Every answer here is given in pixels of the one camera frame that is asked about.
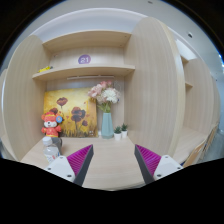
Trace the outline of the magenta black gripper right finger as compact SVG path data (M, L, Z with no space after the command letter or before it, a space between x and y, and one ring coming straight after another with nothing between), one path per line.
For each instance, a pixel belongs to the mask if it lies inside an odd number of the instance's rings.
M160 156L140 145L135 145L134 154L146 184L182 169L182 166L169 155Z

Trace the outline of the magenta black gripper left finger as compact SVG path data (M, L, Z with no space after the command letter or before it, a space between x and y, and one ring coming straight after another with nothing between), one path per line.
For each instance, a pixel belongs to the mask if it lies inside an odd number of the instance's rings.
M82 186L93 154L93 145L88 145L69 156L59 156L45 170Z

